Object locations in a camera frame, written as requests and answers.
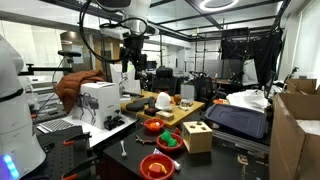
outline white robot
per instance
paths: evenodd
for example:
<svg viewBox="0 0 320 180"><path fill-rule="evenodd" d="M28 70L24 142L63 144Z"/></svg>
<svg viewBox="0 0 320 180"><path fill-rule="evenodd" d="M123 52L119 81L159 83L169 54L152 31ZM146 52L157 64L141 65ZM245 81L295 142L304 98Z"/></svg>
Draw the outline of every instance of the white robot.
<svg viewBox="0 0 320 180"><path fill-rule="evenodd" d="M0 177L19 179L45 159L36 135L24 90L17 74L20 55L0 35Z"/></svg>
<svg viewBox="0 0 320 180"><path fill-rule="evenodd" d="M96 3L109 12L115 9L123 11L124 28L106 26L101 28L101 32L120 40L124 39L128 56L123 58L123 66L128 61L139 66L144 42L144 37L139 34L159 33L146 23L151 0L96 0ZM22 178L41 165L46 157L33 132L27 98L18 80L17 74L22 68L20 55L0 36L1 180Z"/></svg>

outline red bowl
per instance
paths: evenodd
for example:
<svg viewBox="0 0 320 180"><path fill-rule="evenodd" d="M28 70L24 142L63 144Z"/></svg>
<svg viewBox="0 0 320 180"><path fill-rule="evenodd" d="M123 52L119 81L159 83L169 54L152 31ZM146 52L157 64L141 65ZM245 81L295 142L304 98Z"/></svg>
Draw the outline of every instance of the red bowl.
<svg viewBox="0 0 320 180"><path fill-rule="evenodd" d="M153 163L162 164L166 168L167 174L152 176L152 173L150 173L149 170L149 166ZM172 176L174 172L174 164L172 160L166 155L150 154L141 161L139 170L142 177L146 180L165 180L169 179Z"/></svg>
<svg viewBox="0 0 320 180"><path fill-rule="evenodd" d="M160 125L157 127L157 128L152 128L150 127L150 124L151 123L156 123L158 122ZM164 122L161 120L161 119L158 119L158 118L153 118L153 119L147 119L145 122L144 122L144 127L146 127L147 129L149 129L150 131L153 131L153 132L157 132L159 131L163 126L164 126Z"/></svg>
<svg viewBox="0 0 320 180"><path fill-rule="evenodd" d="M177 146L168 147L167 142L163 141L161 139L161 135L160 135L157 138L157 145L160 147L160 149L162 149L164 151L167 151L167 152L172 152L172 151L176 151L176 150L181 148L181 146L183 144L182 138L179 135L174 134L174 133L171 133L171 136L172 136L173 139L177 140L177 143L178 143Z"/></svg>

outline white cloth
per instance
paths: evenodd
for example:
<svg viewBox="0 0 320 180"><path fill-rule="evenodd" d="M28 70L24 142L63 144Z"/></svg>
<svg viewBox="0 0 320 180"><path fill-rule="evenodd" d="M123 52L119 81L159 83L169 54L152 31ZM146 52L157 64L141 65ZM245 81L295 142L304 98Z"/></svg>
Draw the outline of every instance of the white cloth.
<svg viewBox="0 0 320 180"><path fill-rule="evenodd" d="M264 98L263 91L257 90L246 90L229 94L227 99L231 105L252 109L262 113L264 113L264 109L270 105L268 100Z"/></svg>

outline brown jacket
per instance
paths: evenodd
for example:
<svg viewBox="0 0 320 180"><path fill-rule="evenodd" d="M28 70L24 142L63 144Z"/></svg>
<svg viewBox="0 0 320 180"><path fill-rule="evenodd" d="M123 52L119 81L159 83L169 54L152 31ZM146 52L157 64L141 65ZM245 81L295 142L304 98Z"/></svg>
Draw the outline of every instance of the brown jacket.
<svg viewBox="0 0 320 180"><path fill-rule="evenodd" d="M81 71L64 76L56 88L56 94L63 102L64 109L70 113L75 102L77 101L81 84L105 82L101 70Z"/></svg>

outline cardboard box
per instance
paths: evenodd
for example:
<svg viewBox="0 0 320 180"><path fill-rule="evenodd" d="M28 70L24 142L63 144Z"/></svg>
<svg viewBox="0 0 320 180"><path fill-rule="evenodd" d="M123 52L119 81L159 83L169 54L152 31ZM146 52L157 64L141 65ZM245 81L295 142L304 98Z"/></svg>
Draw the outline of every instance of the cardboard box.
<svg viewBox="0 0 320 180"><path fill-rule="evenodd" d="M72 114L99 129L104 128L108 116L116 117L120 110L120 92L118 84L87 83L81 85L80 94Z"/></svg>
<svg viewBox="0 0 320 180"><path fill-rule="evenodd" d="M288 79L287 90L294 94L320 95L320 86L316 89L316 79Z"/></svg>
<svg viewBox="0 0 320 180"><path fill-rule="evenodd" d="M182 139L190 154L211 151L212 130L204 122L184 122Z"/></svg>
<svg viewBox="0 0 320 180"><path fill-rule="evenodd" d="M305 133L296 120L320 120L320 96L278 94L269 156L270 179L320 178L320 136Z"/></svg>

